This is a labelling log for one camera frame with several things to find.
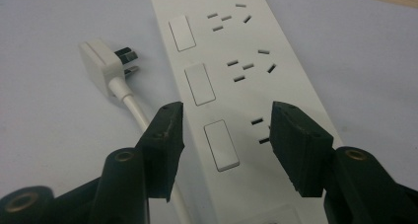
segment outlet hole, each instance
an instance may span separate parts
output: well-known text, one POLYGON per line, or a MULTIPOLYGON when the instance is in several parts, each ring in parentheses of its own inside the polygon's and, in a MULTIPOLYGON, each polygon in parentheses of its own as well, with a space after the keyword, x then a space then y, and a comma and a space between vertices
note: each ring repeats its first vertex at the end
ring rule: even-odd
POLYGON ((223 28, 222 26, 216 27, 216 28, 214 28, 214 29, 213 29, 213 32, 219 31, 219 30, 221 30, 222 28, 223 28))
POLYGON ((260 144, 263 144, 263 143, 266 143, 266 142, 269 142, 269 141, 270 141, 270 138, 268 138, 268 137, 258 140, 258 142, 260 144))
POLYGON ((243 76, 240 76, 240 77, 238 77, 238 78, 235 78, 234 79, 234 82, 239 82, 239 81, 241 81, 241 80, 244 80, 245 79, 245 76, 243 75, 243 76))
POLYGON ((237 60, 234 60, 234 61, 231 61, 231 62, 227 63, 228 66, 233 66, 235 64, 238 64, 237 60))
POLYGON ((276 64, 271 65, 271 67, 267 70, 268 73, 273 72, 273 70, 276 68, 276 64))
POLYGON ((261 117, 261 118, 258 118, 258 119, 253 120, 253 121, 251 122, 251 124, 252 124, 252 125, 255 125, 255 124, 261 123, 261 122, 263 122, 263 121, 264 121, 264 119, 262 119, 262 117, 261 117))
POLYGON ((262 53, 262 54, 270 54, 270 50, 265 50, 265 49, 259 49, 258 53, 262 53))
POLYGON ((214 14, 208 15, 208 19, 212 19, 213 17, 216 17, 216 16, 218 16, 218 14, 217 14, 217 13, 214 13, 214 14))
POLYGON ((246 17, 245 19, 244 19, 244 23, 246 24, 249 20, 251 19, 251 15, 248 15, 248 17, 246 17))
POLYGON ((248 64, 248 65, 243 66, 243 70, 247 70, 248 68, 252 68, 252 67, 254 67, 254 64, 248 64))
POLYGON ((224 17, 224 18, 222 18, 221 20, 222 21, 226 21, 226 20, 229 20, 229 19, 232 19, 233 17, 230 15, 230 16, 227 16, 227 17, 224 17))

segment plug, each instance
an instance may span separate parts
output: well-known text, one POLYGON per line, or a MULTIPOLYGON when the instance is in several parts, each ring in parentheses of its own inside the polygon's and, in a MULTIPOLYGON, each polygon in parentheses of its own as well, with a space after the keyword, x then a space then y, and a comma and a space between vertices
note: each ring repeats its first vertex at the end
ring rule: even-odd
POLYGON ((122 101, 132 95, 125 77, 137 71, 138 66, 123 70, 123 64, 138 58, 135 51, 125 47, 113 52, 100 38, 80 43, 79 50, 89 77, 105 96, 115 94, 122 101))

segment white power strip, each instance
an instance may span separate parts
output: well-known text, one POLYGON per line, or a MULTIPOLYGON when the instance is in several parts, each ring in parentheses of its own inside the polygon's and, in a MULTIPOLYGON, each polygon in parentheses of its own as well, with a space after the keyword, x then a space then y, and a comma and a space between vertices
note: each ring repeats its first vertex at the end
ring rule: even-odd
POLYGON ((326 223, 272 152, 273 101, 341 140, 265 0, 152 1, 199 161, 180 167, 203 185, 182 191, 195 223, 326 223))

